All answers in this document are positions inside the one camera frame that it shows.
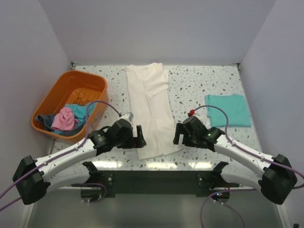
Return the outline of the white t shirt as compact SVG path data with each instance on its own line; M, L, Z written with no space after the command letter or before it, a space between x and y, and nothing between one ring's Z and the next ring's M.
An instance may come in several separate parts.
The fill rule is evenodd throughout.
M162 63L125 68L133 124L142 126L147 143L137 149L139 160L168 155L183 149L175 145L175 121L169 103L169 71Z

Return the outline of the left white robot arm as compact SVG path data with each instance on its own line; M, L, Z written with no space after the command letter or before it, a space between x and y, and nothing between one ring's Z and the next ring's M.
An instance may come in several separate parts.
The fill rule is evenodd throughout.
M22 202L32 204L48 192L69 185L91 187L100 184L102 175L90 159L110 152L114 147L146 146L141 125L135 127L136 135L133 130L131 123L121 118L54 155L35 160L31 156L23 158L13 176Z

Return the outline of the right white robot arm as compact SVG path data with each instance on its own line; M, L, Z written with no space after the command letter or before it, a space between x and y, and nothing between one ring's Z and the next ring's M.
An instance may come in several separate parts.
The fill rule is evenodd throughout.
M216 127L208 129L195 116L176 125L173 143L178 144L180 139L187 147L208 149L231 159L219 162L204 179L210 189L239 184L259 190L272 203L281 205L297 183L285 156L273 157L236 144L223 130Z

